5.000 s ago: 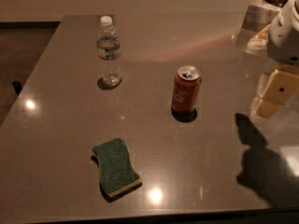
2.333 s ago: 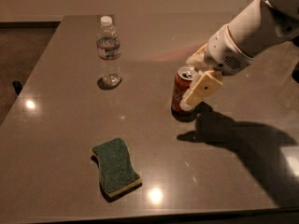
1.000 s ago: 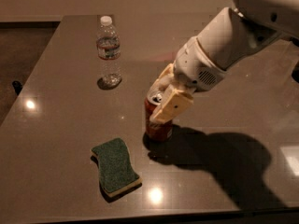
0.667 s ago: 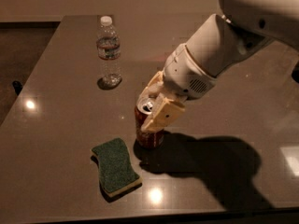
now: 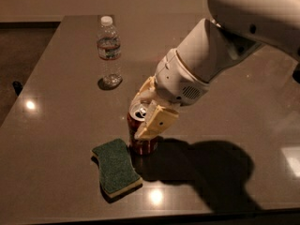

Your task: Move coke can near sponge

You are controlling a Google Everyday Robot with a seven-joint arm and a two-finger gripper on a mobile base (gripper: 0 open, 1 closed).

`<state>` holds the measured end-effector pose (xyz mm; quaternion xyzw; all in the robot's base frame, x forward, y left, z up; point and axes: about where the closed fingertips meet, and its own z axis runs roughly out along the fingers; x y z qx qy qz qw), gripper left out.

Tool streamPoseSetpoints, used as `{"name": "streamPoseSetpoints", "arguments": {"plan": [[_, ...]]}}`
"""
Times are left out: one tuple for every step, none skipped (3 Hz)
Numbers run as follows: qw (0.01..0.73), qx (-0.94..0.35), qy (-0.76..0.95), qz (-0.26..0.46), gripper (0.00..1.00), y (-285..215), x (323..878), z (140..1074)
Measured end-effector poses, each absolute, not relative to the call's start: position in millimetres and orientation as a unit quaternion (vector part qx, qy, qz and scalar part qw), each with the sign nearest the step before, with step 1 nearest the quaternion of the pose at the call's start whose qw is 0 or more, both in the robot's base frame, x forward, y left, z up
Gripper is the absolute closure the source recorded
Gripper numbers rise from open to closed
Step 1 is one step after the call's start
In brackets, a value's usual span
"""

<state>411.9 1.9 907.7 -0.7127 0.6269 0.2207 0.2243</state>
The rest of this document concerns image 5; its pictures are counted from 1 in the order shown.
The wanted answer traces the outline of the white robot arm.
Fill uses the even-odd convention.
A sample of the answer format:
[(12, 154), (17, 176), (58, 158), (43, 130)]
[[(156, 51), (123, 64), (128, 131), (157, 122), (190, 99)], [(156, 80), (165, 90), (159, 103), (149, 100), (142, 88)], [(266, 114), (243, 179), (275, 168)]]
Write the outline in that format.
[(223, 70), (238, 65), (263, 45), (300, 61), (300, 0), (207, 0), (212, 16), (202, 19), (169, 50), (132, 100), (142, 114), (133, 133), (152, 140), (194, 104)]

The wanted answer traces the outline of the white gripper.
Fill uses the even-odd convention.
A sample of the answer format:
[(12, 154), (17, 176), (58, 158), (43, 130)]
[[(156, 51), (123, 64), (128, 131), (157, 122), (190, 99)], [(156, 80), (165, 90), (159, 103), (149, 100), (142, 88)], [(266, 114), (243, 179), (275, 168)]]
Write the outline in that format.
[(209, 85), (192, 75), (181, 62), (177, 50), (170, 49), (158, 63), (155, 77), (144, 82), (130, 103), (128, 112), (131, 116), (145, 116), (138, 129), (140, 138), (156, 138), (179, 117), (178, 111), (154, 101), (156, 89), (161, 98), (189, 106), (208, 91)]

